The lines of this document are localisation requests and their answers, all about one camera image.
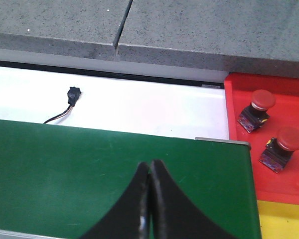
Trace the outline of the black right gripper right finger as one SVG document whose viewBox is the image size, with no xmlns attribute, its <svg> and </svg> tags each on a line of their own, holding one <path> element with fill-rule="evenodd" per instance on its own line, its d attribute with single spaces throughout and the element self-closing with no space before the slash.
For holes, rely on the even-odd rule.
<svg viewBox="0 0 299 239">
<path fill-rule="evenodd" d="M 150 165 L 150 197 L 155 239 L 233 239 L 183 193 L 162 160 Z"/>
</svg>

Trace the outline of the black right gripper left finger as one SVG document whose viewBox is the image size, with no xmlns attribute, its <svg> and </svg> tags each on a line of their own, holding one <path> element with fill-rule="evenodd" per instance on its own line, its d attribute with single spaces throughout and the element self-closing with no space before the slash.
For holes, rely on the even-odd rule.
<svg viewBox="0 0 299 239">
<path fill-rule="evenodd" d="M 149 166 L 138 164 L 126 190 L 81 239 L 148 239 L 150 235 Z"/>
</svg>

